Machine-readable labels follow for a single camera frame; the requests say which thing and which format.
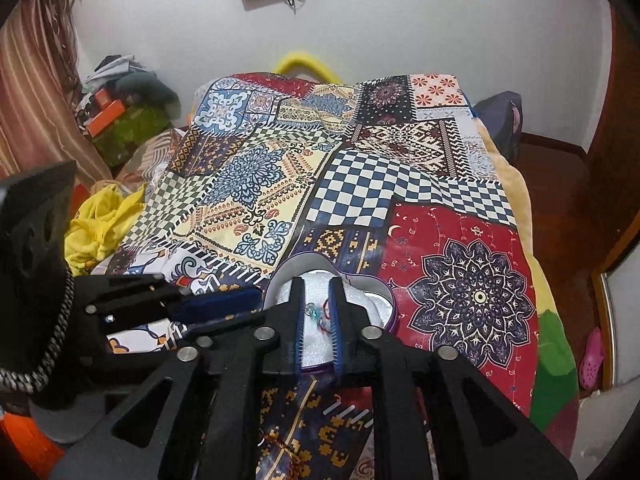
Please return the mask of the purple heart-shaped tin box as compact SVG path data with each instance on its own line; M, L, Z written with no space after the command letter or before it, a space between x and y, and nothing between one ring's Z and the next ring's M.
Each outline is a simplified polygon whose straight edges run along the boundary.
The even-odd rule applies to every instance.
M305 286L304 339L300 359L304 372L327 370L333 361L329 308L331 278L342 280L346 299L364 307L372 325L389 332L395 327L395 299L382 281L369 275L341 272L328 258L316 252L302 252L280 264L266 290L265 309L288 301L293 278L302 278Z

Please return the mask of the yellow cloth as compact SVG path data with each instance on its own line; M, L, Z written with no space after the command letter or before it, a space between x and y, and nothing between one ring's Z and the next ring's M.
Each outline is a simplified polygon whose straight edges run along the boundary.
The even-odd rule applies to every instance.
M73 276L88 275L111 255L144 209L145 185L124 194L113 183L79 207L64 237L64 258Z

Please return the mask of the green bag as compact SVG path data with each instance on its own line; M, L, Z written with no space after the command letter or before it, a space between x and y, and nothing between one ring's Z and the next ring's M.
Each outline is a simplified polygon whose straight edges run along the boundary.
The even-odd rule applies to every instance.
M107 166L128 162L140 146L171 127L162 108L132 106L103 129L92 143Z

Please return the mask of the pink croc shoe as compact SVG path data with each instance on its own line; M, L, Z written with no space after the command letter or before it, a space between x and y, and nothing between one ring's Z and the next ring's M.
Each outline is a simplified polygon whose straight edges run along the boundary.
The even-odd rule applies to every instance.
M591 390L596 385L604 358L602 333L599 327L595 327L588 336L585 353L578 367L579 385L584 390Z

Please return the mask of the colourful patchwork bedspread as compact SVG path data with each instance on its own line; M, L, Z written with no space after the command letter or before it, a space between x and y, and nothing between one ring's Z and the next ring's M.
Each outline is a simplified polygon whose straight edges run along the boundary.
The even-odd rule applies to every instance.
M524 179L454 76L341 86L241 74L201 90L98 272L160 273L196 294L267 290L286 259L316 252L390 289L404 344L454 347L529 413L532 232ZM262 390L259 479L367 478L373 442L369 390L340 386L333 363Z

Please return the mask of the orange box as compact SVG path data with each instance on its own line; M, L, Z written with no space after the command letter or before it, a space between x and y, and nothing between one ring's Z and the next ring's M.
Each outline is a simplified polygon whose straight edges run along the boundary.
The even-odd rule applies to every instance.
M99 114L96 114L88 121L86 125L88 133L94 138L125 112L126 107L122 104L122 101L111 102L104 110L101 110Z

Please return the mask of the striped brown curtain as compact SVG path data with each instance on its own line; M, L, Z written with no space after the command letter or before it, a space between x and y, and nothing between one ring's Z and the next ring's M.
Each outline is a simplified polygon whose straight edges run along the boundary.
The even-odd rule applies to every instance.
M80 101L72 0L18 0L1 26L1 175L76 162L76 181L111 177L74 115Z

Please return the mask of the grey cloth pile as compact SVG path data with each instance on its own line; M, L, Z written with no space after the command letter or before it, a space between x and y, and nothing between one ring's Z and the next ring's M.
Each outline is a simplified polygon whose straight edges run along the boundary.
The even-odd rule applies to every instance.
M181 112L178 94L133 54L107 55L96 66L82 83L82 91L95 96L99 90L128 105L163 108L173 118Z

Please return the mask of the dark purple pillow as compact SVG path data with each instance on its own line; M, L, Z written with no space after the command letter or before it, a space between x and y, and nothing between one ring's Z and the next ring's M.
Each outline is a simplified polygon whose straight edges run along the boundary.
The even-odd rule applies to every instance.
M475 115L489 132L499 153L510 164L518 159L522 138L523 110L519 93L505 91L476 103Z

